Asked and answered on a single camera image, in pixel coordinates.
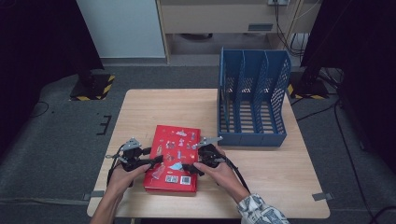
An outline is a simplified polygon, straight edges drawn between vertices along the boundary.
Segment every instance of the table top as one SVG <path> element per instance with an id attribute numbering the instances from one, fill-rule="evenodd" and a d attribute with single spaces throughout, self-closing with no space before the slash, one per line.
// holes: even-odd
<path id="1" fill-rule="evenodd" d="M 106 154 L 115 154 L 132 137 L 142 147 L 150 147 L 158 124 L 199 128 L 201 136 L 217 136 L 217 93 L 217 89 L 128 91 Z M 286 217 L 327 218 L 327 202 L 312 196 L 322 189 L 287 96 L 282 118 L 288 135 L 281 147 L 221 148 L 239 168 L 250 191 Z M 111 162 L 104 159 L 94 190 L 106 189 Z M 117 217 L 240 218 L 233 199 L 208 175 L 198 177 L 194 196 L 147 193 L 142 182 L 141 175 L 124 193 Z M 100 200 L 91 198 L 89 216 Z"/>

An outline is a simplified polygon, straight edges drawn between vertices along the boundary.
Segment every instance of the hand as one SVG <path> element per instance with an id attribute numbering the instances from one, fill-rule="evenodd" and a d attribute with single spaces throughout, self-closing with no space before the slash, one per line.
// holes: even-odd
<path id="1" fill-rule="evenodd" d="M 216 150 L 225 156 L 225 152 L 216 147 Z M 236 203 L 241 202 L 245 199 L 250 193 L 247 189 L 239 182 L 236 177 L 233 169 L 227 165 L 225 162 L 221 162 L 218 167 L 212 168 L 206 166 L 203 163 L 195 162 L 194 166 L 204 172 L 205 174 L 210 175 L 221 187 L 223 187 L 228 194 L 235 200 Z"/>
<path id="2" fill-rule="evenodd" d="M 110 191 L 117 196 L 122 195 L 125 190 L 128 189 L 131 182 L 134 181 L 137 176 L 145 173 L 149 167 L 150 164 L 146 164 L 139 166 L 130 172 L 126 172 L 118 161 L 113 174 L 111 175 L 110 181 L 108 182 L 106 191 Z"/>

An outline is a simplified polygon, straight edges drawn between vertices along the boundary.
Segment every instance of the plaid sleeve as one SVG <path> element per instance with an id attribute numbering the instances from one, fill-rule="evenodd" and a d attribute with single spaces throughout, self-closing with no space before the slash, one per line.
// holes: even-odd
<path id="1" fill-rule="evenodd" d="M 290 224 L 279 210 L 266 204 L 258 194 L 250 194 L 236 208 L 242 216 L 243 224 Z"/>

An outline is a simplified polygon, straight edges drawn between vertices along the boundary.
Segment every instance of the blue plastic organizer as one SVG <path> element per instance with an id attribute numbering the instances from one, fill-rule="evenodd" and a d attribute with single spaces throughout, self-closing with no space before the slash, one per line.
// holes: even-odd
<path id="1" fill-rule="evenodd" d="M 286 137 L 282 104 L 289 83 L 285 50 L 223 49 L 219 65 L 220 146 L 279 147 Z"/>

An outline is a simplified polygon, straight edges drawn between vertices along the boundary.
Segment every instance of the qr code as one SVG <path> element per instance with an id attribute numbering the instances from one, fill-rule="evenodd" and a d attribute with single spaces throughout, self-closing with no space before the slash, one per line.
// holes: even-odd
<path id="1" fill-rule="evenodd" d="M 182 185 L 190 185 L 191 184 L 191 177 L 183 175 L 180 179 L 180 184 Z"/>
<path id="2" fill-rule="evenodd" d="M 177 184 L 178 181 L 178 176 L 177 175 L 167 175 L 165 177 L 165 182 L 166 183 L 175 183 Z"/>

